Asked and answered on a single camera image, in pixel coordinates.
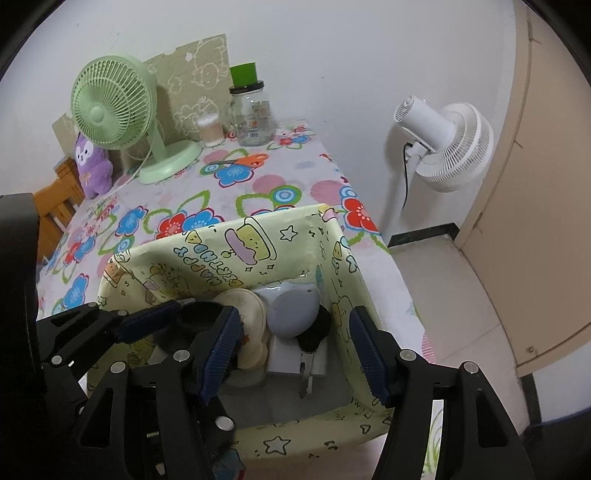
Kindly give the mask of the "white standing fan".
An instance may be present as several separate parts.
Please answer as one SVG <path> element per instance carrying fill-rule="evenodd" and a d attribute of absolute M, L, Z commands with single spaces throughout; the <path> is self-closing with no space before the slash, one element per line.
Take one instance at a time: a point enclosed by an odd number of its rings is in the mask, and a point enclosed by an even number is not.
<path fill-rule="evenodd" d="M 383 146 L 384 242 L 391 246 L 408 236 L 460 230 L 495 144 L 490 122 L 470 103 L 436 107 L 410 95 L 394 107 Z"/>

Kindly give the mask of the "lavender oval case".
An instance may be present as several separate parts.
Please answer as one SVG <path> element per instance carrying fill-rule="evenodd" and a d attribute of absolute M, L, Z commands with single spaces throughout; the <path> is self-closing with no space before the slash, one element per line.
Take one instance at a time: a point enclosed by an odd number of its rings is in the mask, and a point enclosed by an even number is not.
<path fill-rule="evenodd" d="M 270 333 L 291 339 L 304 333 L 314 323 L 321 305 L 318 287 L 308 283 L 283 282 L 263 294 L 266 323 Z"/>

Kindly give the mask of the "orange handled scissors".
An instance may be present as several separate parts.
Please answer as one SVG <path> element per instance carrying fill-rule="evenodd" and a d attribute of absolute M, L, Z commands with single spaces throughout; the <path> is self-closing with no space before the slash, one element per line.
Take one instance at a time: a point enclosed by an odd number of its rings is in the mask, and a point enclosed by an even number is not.
<path fill-rule="evenodd" d="M 242 165 L 245 167 L 256 169 L 260 166 L 263 166 L 267 159 L 269 159 L 269 156 L 267 154 L 257 153 L 235 159 L 224 159 L 222 161 L 222 164 Z"/>

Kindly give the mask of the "green desk fan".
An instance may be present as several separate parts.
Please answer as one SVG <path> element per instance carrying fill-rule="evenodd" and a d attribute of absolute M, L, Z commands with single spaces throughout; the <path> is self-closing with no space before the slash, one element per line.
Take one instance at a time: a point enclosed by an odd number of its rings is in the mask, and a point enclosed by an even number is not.
<path fill-rule="evenodd" d="M 148 141 L 149 153 L 137 170 L 144 185 L 175 175 L 202 152 L 202 144 L 193 140 L 164 143 L 155 76 L 132 56 L 107 55 L 87 63 L 73 83 L 70 110 L 79 131 L 104 149 L 124 150 Z"/>

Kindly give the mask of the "beige wooden door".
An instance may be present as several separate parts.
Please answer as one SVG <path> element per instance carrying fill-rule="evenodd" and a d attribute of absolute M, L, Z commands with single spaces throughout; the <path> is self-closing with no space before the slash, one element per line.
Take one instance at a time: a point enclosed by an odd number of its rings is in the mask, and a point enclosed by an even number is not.
<path fill-rule="evenodd" d="M 590 339 L 590 87 L 523 2 L 515 20 L 505 124 L 458 243 L 525 376 Z"/>

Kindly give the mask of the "glass jar green lid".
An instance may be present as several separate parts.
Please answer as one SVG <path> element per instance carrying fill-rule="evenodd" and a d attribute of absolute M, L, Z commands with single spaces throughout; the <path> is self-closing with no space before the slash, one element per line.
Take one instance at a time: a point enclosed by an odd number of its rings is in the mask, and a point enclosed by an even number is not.
<path fill-rule="evenodd" d="M 271 113 L 270 99 L 259 79 L 256 63 L 229 68 L 232 85 L 228 107 L 230 127 L 242 147 L 257 147 L 270 143 L 276 135 L 276 122 Z"/>

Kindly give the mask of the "clear cotton swab container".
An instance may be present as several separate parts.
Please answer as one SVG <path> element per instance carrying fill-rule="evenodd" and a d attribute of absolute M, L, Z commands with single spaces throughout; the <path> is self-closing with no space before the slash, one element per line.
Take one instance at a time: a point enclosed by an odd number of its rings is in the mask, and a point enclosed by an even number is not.
<path fill-rule="evenodd" d="M 204 146 L 213 148 L 224 143 L 224 131 L 218 113 L 211 113 L 197 120 L 199 135 Z"/>

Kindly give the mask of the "black round mount base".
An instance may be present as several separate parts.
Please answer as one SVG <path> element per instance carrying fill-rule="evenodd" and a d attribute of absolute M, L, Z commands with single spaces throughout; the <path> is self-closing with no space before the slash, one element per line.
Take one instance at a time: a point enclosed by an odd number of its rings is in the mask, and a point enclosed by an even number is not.
<path fill-rule="evenodd" d="M 318 314 L 311 326 L 300 335 L 297 335 L 297 344 L 301 351 L 314 353 L 322 340 L 328 337 L 331 332 L 332 315 L 324 306 L 318 307 Z"/>

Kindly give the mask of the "purple plush toy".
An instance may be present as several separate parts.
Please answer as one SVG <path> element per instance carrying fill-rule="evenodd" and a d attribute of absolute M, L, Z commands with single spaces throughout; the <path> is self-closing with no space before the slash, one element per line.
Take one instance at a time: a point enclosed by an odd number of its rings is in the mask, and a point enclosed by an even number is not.
<path fill-rule="evenodd" d="M 113 165 L 105 149 L 94 145 L 82 133 L 75 142 L 74 160 L 87 199 L 104 195 L 112 187 Z"/>

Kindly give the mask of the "beige cartoon placemat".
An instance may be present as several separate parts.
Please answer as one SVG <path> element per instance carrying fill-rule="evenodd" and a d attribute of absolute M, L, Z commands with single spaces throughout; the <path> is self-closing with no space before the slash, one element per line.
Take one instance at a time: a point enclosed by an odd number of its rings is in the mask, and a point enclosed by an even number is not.
<path fill-rule="evenodd" d="M 200 140 L 197 120 L 230 101 L 228 43 L 219 34 L 144 62 L 157 84 L 157 120 L 165 144 Z"/>

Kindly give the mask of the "floral tablecloth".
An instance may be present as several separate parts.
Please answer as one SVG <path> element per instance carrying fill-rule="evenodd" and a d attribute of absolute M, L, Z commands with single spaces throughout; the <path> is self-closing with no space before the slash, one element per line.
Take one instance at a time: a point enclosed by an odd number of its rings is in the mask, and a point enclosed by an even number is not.
<path fill-rule="evenodd" d="M 222 164 L 257 153 L 259 168 Z M 379 322 L 404 348 L 433 358 L 410 292 L 362 199 L 308 125 L 281 128 L 266 146 L 235 140 L 204 151 L 180 173 L 144 185 L 123 175 L 105 198 L 76 211 L 38 283 L 40 317 L 97 301 L 107 262 L 116 254 L 169 236 L 219 223 L 311 205 L 335 212 L 356 258 Z M 243 479 L 368 479 L 385 435 L 298 461 L 249 467 L 232 448 L 224 475 Z"/>

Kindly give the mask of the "yellow cartoon fabric storage box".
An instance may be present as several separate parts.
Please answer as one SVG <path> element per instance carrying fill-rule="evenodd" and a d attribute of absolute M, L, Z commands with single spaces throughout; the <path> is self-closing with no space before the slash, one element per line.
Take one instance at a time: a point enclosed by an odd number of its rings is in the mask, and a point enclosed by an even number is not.
<path fill-rule="evenodd" d="M 311 205 L 192 229 L 114 255 L 96 296 L 130 313 L 188 297 L 213 301 L 235 288 L 266 293 L 283 282 L 318 287 L 331 312 L 327 374 L 311 395 L 297 379 L 271 375 L 231 388 L 221 401 L 238 430 L 233 450 L 249 467 L 298 461 L 387 432 L 391 413 L 370 392 L 349 334 L 349 314 L 373 304 L 335 212 Z"/>

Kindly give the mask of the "cream round tape measure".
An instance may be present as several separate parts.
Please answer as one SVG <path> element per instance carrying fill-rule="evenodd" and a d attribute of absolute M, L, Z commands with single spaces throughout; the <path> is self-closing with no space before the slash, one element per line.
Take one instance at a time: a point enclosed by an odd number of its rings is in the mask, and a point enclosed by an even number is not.
<path fill-rule="evenodd" d="M 242 321 L 243 335 L 238 362 L 225 381 L 231 388 L 256 386 L 266 377 L 270 332 L 266 326 L 266 306 L 248 289 L 229 289 L 213 298 L 215 303 L 235 307 Z"/>

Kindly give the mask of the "small white plug charger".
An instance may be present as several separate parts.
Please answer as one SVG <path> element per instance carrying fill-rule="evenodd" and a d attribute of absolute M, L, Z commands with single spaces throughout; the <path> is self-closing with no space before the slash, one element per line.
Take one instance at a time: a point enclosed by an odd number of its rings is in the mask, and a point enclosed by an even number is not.
<path fill-rule="evenodd" d="M 305 398 L 311 395 L 315 377 L 327 374 L 328 339 L 318 345 L 314 353 L 301 350 L 296 339 L 270 338 L 269 358 L 266 372 L 271 375 L 283 375 L 300 380 L 298 395 Z"/>

